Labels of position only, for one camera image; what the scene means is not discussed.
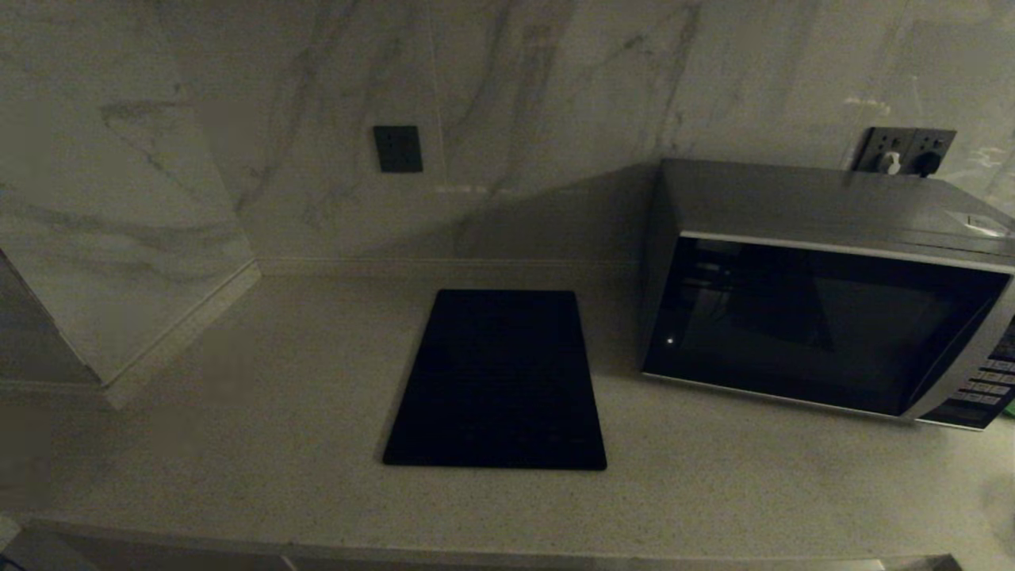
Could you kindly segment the white cabinet door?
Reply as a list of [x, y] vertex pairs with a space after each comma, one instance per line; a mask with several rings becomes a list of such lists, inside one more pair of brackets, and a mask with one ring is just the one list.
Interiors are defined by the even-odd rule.
[[99, 571], [99, 568], [53, 532], [18, 528], [0, 541], [0, 571]]

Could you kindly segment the black glass induction cooktop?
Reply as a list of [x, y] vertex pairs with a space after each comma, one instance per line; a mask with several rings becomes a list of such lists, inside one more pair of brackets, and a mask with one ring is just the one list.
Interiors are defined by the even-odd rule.
[[383, 462], [605, 470], [576, 293], [439, 289]]

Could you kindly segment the silver microwave oven housing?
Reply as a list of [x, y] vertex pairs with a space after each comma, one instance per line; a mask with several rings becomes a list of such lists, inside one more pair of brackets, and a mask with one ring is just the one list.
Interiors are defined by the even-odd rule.
[[641, 263], [638, 369], [653, 378], [661, 377], [642, 372], [644, 351], [662, 297], [665, 271], [681, 237], [840, 252], [1010, 275], [1000, 308], [990, 314], [971, 346], [946, 373], [942, 386], [903, 416], [809, 405], [983, 431], [1015, 399], [1015, 218], [954, 185], [818, 167], [664, 160], [650, 202]]

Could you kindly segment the black glass microwave door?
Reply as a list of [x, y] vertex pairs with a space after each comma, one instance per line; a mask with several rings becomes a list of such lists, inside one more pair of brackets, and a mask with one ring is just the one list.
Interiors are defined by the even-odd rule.
[[645, 374], [899, 418], [940, 388], [1011, 276], [681, 237]]

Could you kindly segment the dark grey wall socket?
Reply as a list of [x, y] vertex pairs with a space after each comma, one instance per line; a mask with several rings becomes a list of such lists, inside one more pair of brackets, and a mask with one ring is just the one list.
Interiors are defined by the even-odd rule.
[[913, 141], [913, 128], [870, 128], [853, 160], [853, 172], [888, 176], [901, 174], [906, 167], [906, 153]]
[[422, 146], [415, 125], [373, 126], [378, 167], [386, 174], [423, 172]]
[[932, 174], [936, 174], [956, 135], [957, 131], [951, 129], [917, 129], [907, 155], [909, 156], [907, 166], [910, 167], [910, 173], [920, 179], [928, 179]]

